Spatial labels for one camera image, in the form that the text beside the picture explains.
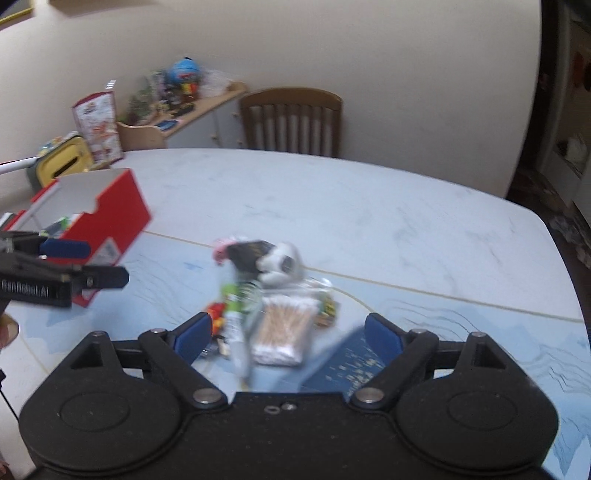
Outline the person's left hand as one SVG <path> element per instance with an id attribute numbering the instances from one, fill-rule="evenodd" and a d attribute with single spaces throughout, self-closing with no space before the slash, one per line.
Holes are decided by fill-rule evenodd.
<path id="1" fill-rule="evenodd" d="M 6 312 L 0 316 L 0 349 L 8 347 L 19 335 L 19 324 Z"/>

